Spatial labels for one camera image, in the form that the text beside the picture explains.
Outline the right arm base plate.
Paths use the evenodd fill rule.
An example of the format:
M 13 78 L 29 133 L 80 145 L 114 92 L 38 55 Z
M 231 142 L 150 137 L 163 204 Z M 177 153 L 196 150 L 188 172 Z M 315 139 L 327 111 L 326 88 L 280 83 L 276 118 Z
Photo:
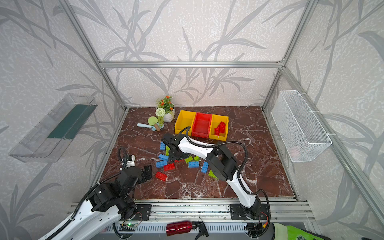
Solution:
M 231 220 L 257 220 L 266 221 L 270 218 L 269 208 L 267 204 L 261 204 L 255 211 L 246 209 L 241 204 L 230 204 L 229 212 Z

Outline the red brick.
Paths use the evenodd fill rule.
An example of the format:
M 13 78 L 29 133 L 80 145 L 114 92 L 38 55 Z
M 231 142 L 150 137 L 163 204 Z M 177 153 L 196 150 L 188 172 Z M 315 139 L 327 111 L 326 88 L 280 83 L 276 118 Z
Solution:
M 167 172 L 167 171 L 174 170 L 176 168 L 176 166 L 174 163 L 172 163 L 172 164 L 165 165 L 163 168 L 164 168 L 164 171 Z
M 155 177 L 156 177 L 157 179 L 161 180 L 161 181 L 164 181 L 164 182 L 165 182 L 165 181 L 167 180 L 167 178 L 168 178 L 168 176 L 167 176 L 166 174 L 161 173 L 161 172 L 157 172 L 156 175 L 155 175 Z
M 219 127 L 215 128 L 215 129 L 214 129 L 214 134 L 215 134 L 216 136 L 220 136 L 220 134 L 221 134 L 221 129 L 220 129 Z
M 226 132 L 226 123 L 224 122 L 221 122 L 218 126 L 218 128 L 220 129 L 220 133 L 225 133 Z

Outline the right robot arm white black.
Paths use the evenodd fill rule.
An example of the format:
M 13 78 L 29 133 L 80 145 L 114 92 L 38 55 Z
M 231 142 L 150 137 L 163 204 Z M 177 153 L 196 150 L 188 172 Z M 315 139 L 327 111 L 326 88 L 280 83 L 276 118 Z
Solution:
M 243 208 L 255 213 L 261 208 L 260 193 L 265 196 L 266 206 L 270 207 L 270 202 L 266 192 L 262 189 L 252 192 L 246 181 L 241 176 L 241 171 L 248 161 L 248 150 L 246 146 L 238 141 L 228 141 L 219 144 L 207 144 L 191 139 L 188 134 L 172 135 L 166 133 L 162 137 L 162 142 L 170 148 L 170 161 L 182 160 L 189 155 L 194 155 L 208 162 L 214 175 L 221 181 L 225 181 L 237 195 Z M 227 148 L 227 145 L 234 144 L 240 146 L 245 152 L 245 158 L 239 166 L 234 154 Z

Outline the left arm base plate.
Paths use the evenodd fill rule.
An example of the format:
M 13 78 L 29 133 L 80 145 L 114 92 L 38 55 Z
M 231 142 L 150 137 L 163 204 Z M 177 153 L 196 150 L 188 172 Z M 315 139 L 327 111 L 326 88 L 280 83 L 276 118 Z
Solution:
M 148 221 L 150 219 L 151 209 L 151 204 L 136 205 L 130 221 Z

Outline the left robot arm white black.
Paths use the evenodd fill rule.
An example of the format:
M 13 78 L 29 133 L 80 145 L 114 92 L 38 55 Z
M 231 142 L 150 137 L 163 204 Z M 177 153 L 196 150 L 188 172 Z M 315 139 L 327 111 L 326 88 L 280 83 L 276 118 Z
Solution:
M 146 181 L 145 171 L 131 166 L 117 174 L 114 182 L 93 186 L 73 213 L 42 240 L 89 240 L 104 228 L 120 220 L 133 218 L 138 210 L 130 194 Z

